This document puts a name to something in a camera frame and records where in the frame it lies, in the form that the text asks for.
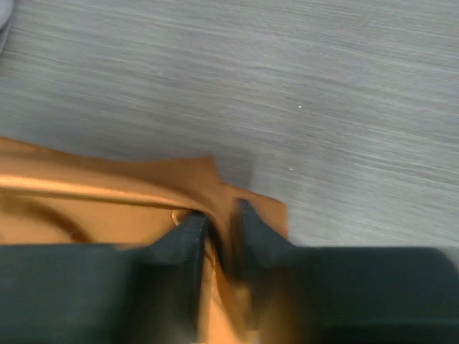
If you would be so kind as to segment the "orange satin napkin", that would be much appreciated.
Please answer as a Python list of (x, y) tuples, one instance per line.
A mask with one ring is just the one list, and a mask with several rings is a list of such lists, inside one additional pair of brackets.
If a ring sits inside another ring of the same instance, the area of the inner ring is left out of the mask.
[(210, 218), (217, 237), (204, 243), (201, 343), (251, 343), (260, 334), (247, 284), (223, 270), (236, 256), (240, 199), (287, 235), (285, 205), (223, 182), (213, 158), (109, 161), (1, 139), (2, 244), (140, 246), (193, 211)]

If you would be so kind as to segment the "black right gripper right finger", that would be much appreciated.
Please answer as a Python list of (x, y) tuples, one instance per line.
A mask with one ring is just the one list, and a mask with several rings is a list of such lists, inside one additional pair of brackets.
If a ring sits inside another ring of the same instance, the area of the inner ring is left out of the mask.
[(456, 343), (458, 270), (429, 247), (300, 247), (240, 202), (261, 343)]

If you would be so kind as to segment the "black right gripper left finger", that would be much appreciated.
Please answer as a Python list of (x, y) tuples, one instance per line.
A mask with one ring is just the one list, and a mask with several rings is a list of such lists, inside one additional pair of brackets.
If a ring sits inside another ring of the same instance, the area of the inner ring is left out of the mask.
[(3, 343), (195, 343), (207, 217), (157, 242), (1, 248)]

